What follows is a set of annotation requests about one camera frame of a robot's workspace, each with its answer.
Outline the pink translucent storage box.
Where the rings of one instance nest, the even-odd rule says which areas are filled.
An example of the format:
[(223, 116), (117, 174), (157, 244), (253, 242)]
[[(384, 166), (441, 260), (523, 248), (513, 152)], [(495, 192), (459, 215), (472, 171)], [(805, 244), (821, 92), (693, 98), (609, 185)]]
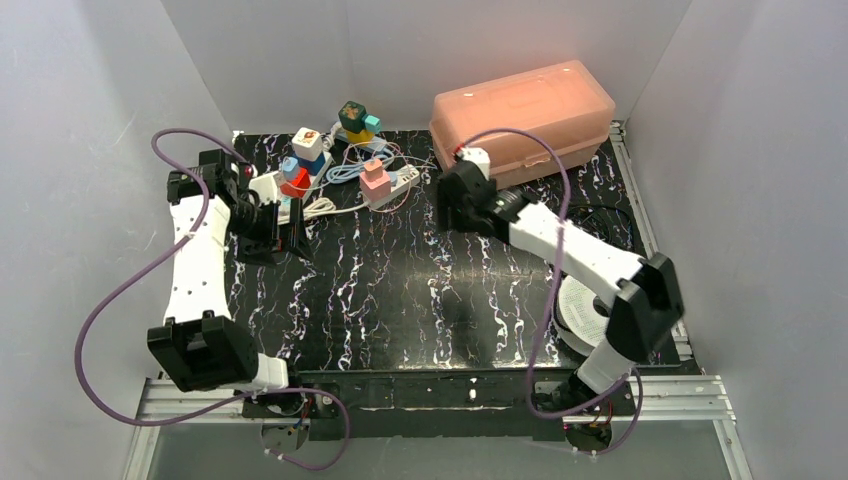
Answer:
[(515, 128), (545, 141), (553, 160), (535, 141), (512, 133), (487, 135), (472, 145), (490, 157), (490, 177), (500, 189), (588, 163), (608, 139), (615, 103), (579, 61), (514, 74), (434, 99), (429, 132), (444, 169), (457, 146), (494, 128)]

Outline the long white power strip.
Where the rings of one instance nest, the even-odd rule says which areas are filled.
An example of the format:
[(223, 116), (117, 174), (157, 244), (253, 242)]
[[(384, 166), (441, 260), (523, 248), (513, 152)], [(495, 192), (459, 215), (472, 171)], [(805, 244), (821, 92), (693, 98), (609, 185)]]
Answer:
[(295, 155), (285, 156), (279, 162), (279, 169), (274, 171), (274, 179), (281, 193), (279, 208), (279, 223), (289, 221), (292, 202), (300, 200), (306, 205), (307, 200), (317, 192), (322, 185), (325, 174), (333, 163), (332, 155), (325, 150), (314, 162), (306, 161)]

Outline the pink power adapter plug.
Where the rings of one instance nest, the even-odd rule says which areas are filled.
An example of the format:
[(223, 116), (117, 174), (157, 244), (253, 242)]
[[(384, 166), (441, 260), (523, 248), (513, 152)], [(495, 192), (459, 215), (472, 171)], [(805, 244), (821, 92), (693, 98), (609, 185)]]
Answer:
[(359, 183), (360, 190), (371, 207), (378, 207), (392, 189), (390, 176), (378, 158), (363, 163)]

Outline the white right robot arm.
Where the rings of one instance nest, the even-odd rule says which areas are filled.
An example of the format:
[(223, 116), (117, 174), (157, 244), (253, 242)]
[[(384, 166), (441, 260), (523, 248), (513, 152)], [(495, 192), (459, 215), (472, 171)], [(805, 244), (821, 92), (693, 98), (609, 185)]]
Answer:
[(497, 189), (480, 167), (460, 161), (437, 180), (440, 229), (496, 238), (531, 253), (560, 275), (588, 287), (609, 309), (605, 337), (570, 381), (571, 390), (601, 394), (648, 359), (685, 308), (675, 266), (612, 246), (520, 189)]

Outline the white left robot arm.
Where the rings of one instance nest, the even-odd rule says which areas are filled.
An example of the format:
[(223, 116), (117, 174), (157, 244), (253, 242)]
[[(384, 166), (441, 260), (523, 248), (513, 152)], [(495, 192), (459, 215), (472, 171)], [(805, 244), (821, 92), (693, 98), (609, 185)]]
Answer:
[(283, 197), (274, 175), (257, 175), (222, 149), (201, 152), (192, 170), (210, 196), (190, 176), (169, 174), (167, 200), (180, 248), (163, 324), (148, 330), (148, 349), (183, 392), (286, 388), (285, 361), (260, 353), (231, 314), (225, 260), (229, 240), (243, 264), (273, 267), (288, 254), (312, 260), (303, 204), (292, 200), (288, 221), (280, 222)]

